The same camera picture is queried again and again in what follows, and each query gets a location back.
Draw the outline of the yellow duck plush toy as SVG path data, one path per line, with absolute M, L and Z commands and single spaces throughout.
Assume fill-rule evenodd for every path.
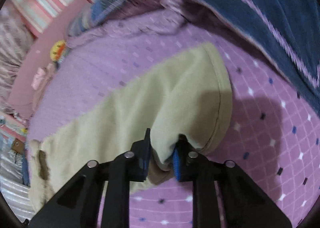
M 54 43 L 50 50 L 50 58 L 53 62 L 57 62 L 60 59 L 63 51 L 65 50 L 65 47 L 66 42 L 64 40 L 60 40 Z

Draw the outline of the brown cardboard storage box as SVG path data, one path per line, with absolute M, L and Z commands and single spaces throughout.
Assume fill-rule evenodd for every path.
M 16 138 L 12 142 L 11 149 L 16 153 L 23 155 L 25 151 L 25 144 L 24 142 Z

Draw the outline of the pink padded headboard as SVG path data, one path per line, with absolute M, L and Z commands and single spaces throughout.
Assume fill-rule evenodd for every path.
M 89 5 L 87 0 L 74 0 L 57 17 L 31 45 L 20 69 L 11 93 L 9 105 L 23 119 L 29 119 L 33 114 L 33 97 L 35 90 L 31 87 L 33 78 L 39 67 L 46 67 L 51 61 L 49 52 L 54 43 L 67 38 L 67 28 L 71 21 L 80 13 L 83 7 Z

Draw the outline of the silver striped curtain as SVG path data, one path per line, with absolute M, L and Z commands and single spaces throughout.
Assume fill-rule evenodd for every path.
M 16 217 L 24 222 L 31 220 L 35 212 L 28 198 L 29 187 L 23 184 L 22 158 L 1 136 L 1 193 Z

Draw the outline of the purple dotted bed sheet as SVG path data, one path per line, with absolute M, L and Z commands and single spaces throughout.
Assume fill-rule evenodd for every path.
M 193 24 L 161 9 L 112 20 L 71 40 L 71 51 L 31 119 L 28 144 L 203 43 L 218 50 L 232 88 L 229 127 L 207 155 L 235 161 L 298 225 L 319 196 L 319 117 L 256 48 L 212 14 Z

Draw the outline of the beige puffer jacket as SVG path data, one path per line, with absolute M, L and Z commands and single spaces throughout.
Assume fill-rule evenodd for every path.
M 91 111 L 43 141 L 29 142 L 29 200 L 39 211 L 90 160 L 108 162 L 151 130 L 153 159 L 147 179 L 130 191 L 170 179 L 180 135 L 208 154 L 221 142 L 232 115 L 232 88 L 211 43 L 185 50 L 111 93 Z

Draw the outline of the patchwork purple blue quilt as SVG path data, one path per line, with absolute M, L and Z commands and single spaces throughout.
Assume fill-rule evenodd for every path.
M 96 0 L 74 19 L 70 36 L 102 24 L 127 0 Z M 211 10 L 274 64 L 319 112 L 319 2 L 317 0 L 192 0 Z

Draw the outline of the pink patterned curtain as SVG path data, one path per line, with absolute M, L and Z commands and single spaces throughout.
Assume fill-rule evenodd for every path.
M 1 112 L 13 114 L 8 99 L 18 71 L 31 45 L 33 36 L 11 4 L 1 9 Z

